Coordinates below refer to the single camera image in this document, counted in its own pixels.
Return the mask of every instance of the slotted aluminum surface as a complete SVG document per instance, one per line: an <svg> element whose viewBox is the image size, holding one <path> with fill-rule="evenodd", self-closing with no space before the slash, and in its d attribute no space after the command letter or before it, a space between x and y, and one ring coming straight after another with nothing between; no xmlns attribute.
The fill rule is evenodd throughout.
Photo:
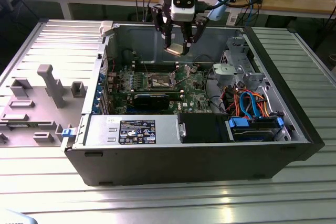
<svg viewBox="0 0 336 224"><path fill-rule="evenodd" d="M74 81L88 85L98 47L102 43L98 21L49 20L39 23L15 57L17 61L1 82L0 114L13 95L9 88L15 78L27 78L32 86L45 86L36 71L51 64L52 75L63 86Z"/></svg>
<svg viewBox="0 0 336 224"><path fill-rule="evenodd" d="M287 45L298 45L295 35L276 31L288 39L274 40L268 34L262 41L265 47L283 52ZM281 44L283 48L274 49ZM57 147L0 148L0 204L48 224L336 223L335 110L327 102L315 103L334 97L335 88L323 73L317 72L319 81L293 77L301 75L295 69L322 69L310 56L289 57L286 52L281 60L277 55L271 56L277 67L287 69L294 94L312 103L305 110L326 143L309 160L294 162L268 180L89 187ZM305 59L294 60L296 56Z"/></svg>

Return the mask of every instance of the blue latch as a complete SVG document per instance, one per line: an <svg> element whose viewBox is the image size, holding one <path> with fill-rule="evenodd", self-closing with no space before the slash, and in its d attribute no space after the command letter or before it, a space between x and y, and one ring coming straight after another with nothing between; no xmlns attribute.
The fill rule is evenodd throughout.
<svg viewBox="0 0 336 224"><path fill-rule="evenodd" d="M229 120L230 128L233 127L249 127L248 121L246 118L231 118Z"/></svg>
<svg viewBox="0 0 336 224"><path fill-rule="evenodd" d="M284 126L283 122L284 121L282 120L282 118L278 118L277 121L278 121L278 124L279 124L280 128L283 128L283 126Z"/></svg>
<svg viewBox="0 0 336 224"><path fill-rule="evenodd" d="M76 136L76 128L69 128L69 129L64 129L62 131L62 137L74 137Z"/></svg>

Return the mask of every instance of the electronic equipment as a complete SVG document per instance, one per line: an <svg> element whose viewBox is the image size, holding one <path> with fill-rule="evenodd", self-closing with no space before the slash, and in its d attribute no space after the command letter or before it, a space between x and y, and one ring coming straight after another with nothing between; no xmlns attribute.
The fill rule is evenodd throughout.
<svg viewBox="0 0 336 224"><path fill-rule="evenodd" d="M306 54L289 31L207 27L179 57L152 24L50 20L34 31L0 79L12 94L0 145L61 145L87 185L272 178L324 146L271 60L279 36Z"/></svg>

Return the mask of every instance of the green circuit board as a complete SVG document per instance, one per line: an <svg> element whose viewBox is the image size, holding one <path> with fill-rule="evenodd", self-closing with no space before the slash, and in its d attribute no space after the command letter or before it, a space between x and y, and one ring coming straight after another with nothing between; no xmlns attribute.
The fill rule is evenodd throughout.
<svg viewBox="0 0 336 224"><path fill-rule="evenodd" d="M153 113L151 110L136 111L134 109L134 96L139 93L169 95L169 108L156 111L155 114L210 113L211 108L204 91L204 81L202 71L191 73L184 67L175 73L143 73L134 72L129 67L124 68L118 73L118 78L110 90L110 100L113 103L112 113Z"/></svg>

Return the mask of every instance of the power supply label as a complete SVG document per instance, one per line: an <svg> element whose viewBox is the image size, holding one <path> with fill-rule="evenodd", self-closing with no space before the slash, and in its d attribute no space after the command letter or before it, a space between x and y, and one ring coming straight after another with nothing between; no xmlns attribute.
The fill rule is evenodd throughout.
<svg viewBox="0 0 336 224"><path fill-rule="evenodd" d="M120 121L119 144L156 144L155 120Z"/></svg>

